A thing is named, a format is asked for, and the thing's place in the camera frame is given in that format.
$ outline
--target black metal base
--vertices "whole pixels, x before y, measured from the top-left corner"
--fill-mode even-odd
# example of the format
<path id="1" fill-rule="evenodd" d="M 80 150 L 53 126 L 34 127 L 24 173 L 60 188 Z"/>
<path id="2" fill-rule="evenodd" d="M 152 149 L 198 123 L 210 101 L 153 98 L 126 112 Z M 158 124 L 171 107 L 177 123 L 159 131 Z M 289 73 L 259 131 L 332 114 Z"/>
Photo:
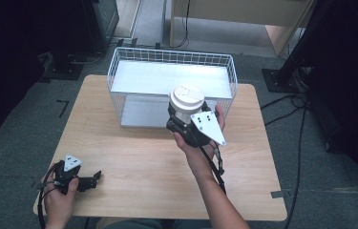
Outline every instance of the black metal base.
<path id="1" fill-rule="evenodd" d="M 269 70 L 262 69 L 263 77 L 265 80 L 265 85 L 271 93 L 298 93 L 299 89 L 293 77 L 291 77 L 288 82 L 279 83 L 277 80 L 277 74 L 280 70 Z"/>
<path id="2" fill-rule="evenodd" d="M 82 64 L 56 64 L 52 62 L 43 75 L 43 78 L 77 80 L 83 70 L 83 67 L 84 65 Z"/>

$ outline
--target hand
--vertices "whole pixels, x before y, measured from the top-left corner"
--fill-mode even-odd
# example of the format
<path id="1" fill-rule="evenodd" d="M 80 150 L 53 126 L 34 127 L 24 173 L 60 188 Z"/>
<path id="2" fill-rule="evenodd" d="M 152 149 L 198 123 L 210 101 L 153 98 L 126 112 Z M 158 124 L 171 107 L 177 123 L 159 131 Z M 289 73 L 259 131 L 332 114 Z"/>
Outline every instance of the hand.
<path id="1" fill-rule="evenodd" d="M 220 123 L 221 130 L 223 131 L 223 128 L 225 126 L 225 121 L 223 119 L 223 111 L 221 109 L 221 106 L 217 105 L 215 107 L 215 111 L 218 113 L 218 123 Z M 208 163 L 208 160 L 203 155 L 202 151 L 199 148 L 194 148 L 192 146 L 187 145 L 185 143 L 184 139 L 179 133 L 173 133 L 173 137 L 175 138 L 175 141 L 179 148 L 183 150 L 187 157 L 188 165 L 190 166 L 191 171 L 193 172 L 193 175 L 197 177 L 213 177 L 211 167 Z M 212 159 L 214 156 L 214 149 L 212 146 L 208 145 L 204 147 L 206 153 L 209 155 L 209 157 Z"/>
<path id="2" fill-rule="evenodd" d="M 46 228 L 64 228 L 68 223 L 74 211 L 74 196 L 78 186 L 78 178 L 74 178 L 69 183 L 68 194 L 63 195 L 59 190 L 55 189 L 53 181 L 53 173 L 50 174 L 50 181 L 44 189 L 45 210 L 48 216 Z"/>

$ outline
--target person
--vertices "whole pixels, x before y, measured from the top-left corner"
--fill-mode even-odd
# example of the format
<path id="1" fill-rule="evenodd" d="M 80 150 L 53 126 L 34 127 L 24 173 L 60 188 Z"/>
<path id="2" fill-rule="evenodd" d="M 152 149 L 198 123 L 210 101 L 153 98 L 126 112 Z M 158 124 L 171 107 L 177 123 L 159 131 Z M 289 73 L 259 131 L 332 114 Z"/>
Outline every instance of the person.
<path id="1" fill-rule="evenodd" d="M 223 130 L 225 122 L 223 112 L 219 105 L 215 108 L 218 113 L 218 122 Z M 239 214 L 235 206 L 221 189 L 215 180 L 208 160 L 199 148 L 187 145 L 179 133 L 172 133 L 178 147 L 183 150 L 188 165 L 199 185 L 202 199 L 208 212 L 209 220 L 177 220 L 173 228 L 204 228 L 211 225 L 212 228 L 249 228 L 246 221 Z M 212 146 L 206 146 L 205 151 L 212 158 L 214 156 Z M 53 180 L 53 175 L 49 176 L 48 181 Z M 74 178 L 69 183 L 67 195 L 61 194 L 57 190 L 49 192 L 45 198 L 45 210 L 47 212 L 47 229 L 65 228 L 74 210 L 74 195 L 78 186 L 78 179 Z M 48 183 L 46 192 L 54 188 L 52 183 Z M 127 219 L 104 227 L 106 229 L 161 229 L 162 224 L 159 219 Z"/>

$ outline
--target wooden tabletop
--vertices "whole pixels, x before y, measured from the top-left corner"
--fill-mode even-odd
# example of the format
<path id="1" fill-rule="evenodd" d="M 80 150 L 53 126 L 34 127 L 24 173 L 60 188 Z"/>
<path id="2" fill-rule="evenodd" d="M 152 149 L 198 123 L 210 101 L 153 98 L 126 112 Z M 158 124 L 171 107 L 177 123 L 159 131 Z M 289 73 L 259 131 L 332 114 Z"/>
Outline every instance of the wooden tabletop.
<path id="1" fill-rule="evenodd" d="M 284 199 L 271 195 L 281 188 L 252 85 L 239 85 L 225 122 L 227 145 L 220 149 L 228 197 L 245 219 L 284 220 Z M 75 216 L 208 219 L 170 132 L 121 128 L 105 75 L 83 82 L 53 162 L 66 154 L 83 161 L 80 177 L 103 173 L 95 189 L 76 195 Z"/>

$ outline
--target wooden desk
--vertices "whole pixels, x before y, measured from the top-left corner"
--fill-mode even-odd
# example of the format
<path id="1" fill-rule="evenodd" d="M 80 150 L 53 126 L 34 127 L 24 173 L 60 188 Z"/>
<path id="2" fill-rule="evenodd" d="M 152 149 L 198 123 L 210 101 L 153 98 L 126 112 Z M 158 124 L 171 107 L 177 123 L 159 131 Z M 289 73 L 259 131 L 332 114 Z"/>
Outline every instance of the wooden desk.
<path id="1" fill-rule="evenodd" d="M 173 0 L 170 46 L 174 46 L 175 17 L 185 17 L 189 0 Z M 274 51 L 280 55 L 295 31 L 304 26 L 315 0 L 197 0 L 189 17 L 266 25 Z"/>
<path id="2" fill-rule="evenodd" d="M 284 220 L 283 198 L 271 196 L 281 188 L 253 86 L 240 85 L 224 135 L 228 197 L 245 219 Z M 104 75 L 83 82 L 53 162 L 66 154 L 83 160 L 81 177 L 103 172 L 95 189 L 77 194 L 75 216 L 208 219 L 185 155 L 169 131 L 121 128 Z"/>

